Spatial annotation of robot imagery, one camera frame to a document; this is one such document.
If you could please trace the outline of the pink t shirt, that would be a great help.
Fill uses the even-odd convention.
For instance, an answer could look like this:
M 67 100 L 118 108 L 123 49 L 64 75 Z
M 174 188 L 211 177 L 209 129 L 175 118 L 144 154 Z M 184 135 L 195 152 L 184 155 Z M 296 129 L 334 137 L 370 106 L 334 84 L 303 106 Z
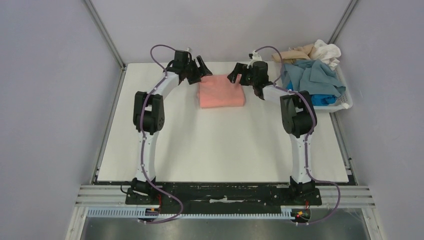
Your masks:
M 202 109 L 243 107 L 246 102 L 240 77 L 236 78 L 235 83 L 231 83 L 225 74 L 202 77 L 198 84 L 197 97 Z

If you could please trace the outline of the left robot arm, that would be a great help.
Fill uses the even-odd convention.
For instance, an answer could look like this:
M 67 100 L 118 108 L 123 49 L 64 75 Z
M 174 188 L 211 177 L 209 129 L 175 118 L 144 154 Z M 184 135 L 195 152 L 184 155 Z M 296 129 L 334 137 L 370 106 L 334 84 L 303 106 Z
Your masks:
M 185 50 L 176 50 L 174 58 L 162 66 L 160 80 L 148 91 L 134 95 L 132 121 L 138 133 L 140 164 L 131 181 L 127 195 L 138 197 L 144 204 L 152 204 L 158 195 L 155 189 L 155 154 L 160 131 L 165 125 L 165 98 L 184 80 L 190 85 L 200 83 L 202 77 L 211 76 L 203 58 Z

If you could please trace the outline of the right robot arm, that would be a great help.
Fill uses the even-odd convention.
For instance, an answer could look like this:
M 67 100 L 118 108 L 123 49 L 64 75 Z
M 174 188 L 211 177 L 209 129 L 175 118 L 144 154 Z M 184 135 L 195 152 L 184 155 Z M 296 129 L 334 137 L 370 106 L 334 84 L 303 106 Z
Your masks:
M 238 62 L 227 78 L 232 84 L 251 86 L 254 94 L 264 101 L 280 104 L 283 129 L 289 135 L 292 147 L 288 196 L 293 203 L 302 204 L 316 190 L 316 181 L 309 167 L 310 140 L 318 123 L 311 95 L 308 91 L 284 89 L 271 82 L 268 64 L 264 61 Z

